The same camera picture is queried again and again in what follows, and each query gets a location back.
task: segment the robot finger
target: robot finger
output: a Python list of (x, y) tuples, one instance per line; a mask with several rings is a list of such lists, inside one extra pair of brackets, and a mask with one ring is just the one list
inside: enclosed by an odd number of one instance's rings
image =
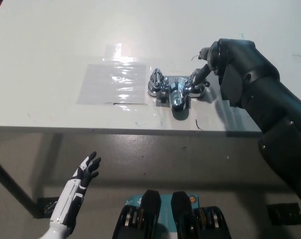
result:
[(89, 172), (93, 172), (95, 171), (99, 166), (100, 166), (100, 162), (101, 162), (101, 158), (97, 158), (94, 161), (91, 161), (89, 166), (88, 166), (88, 170)]

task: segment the table leg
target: table leg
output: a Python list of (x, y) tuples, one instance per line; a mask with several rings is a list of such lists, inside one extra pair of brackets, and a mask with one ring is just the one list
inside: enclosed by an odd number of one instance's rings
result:
[(0, 165), (0, 183), (33, 215), (43, 218), (44, 209), (36, 204)]

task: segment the black robotic arm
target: black robotic arm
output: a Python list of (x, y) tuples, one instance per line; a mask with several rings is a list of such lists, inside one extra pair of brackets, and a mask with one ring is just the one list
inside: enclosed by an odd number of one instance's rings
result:
[(222, 98), (248, 112), (263, 133), (262, 157), (301, 199), (301, 100), (252, 41), (219, 39), (198, 58), (207, 64), (193, 84), (211, 71), (218, 76)]

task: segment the faucet handle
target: faucet handle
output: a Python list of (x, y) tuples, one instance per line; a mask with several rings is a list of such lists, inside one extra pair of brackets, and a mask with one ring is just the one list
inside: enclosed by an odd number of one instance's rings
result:
[(154, 89), (160, 89), (161, 83), (164, 81), (164, 76), (159, 68), (156, 68), (150, 76), (150, 84)]

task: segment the chrome faucet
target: chrome faucet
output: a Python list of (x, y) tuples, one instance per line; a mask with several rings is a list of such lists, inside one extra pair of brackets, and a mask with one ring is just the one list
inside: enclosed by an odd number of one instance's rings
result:
[(202, 98), (205, 88), (210, 83), (204, 78), (200, 84), (194, 85), (195, 78), (200, 75), (201, 69), (196, 69), (190, 76), (163, 76), (156, 68), (150, 76), (148, 94), (159, 99), (168, 99), (173, 111), (182, 111), (186, 107), (187, 98)]

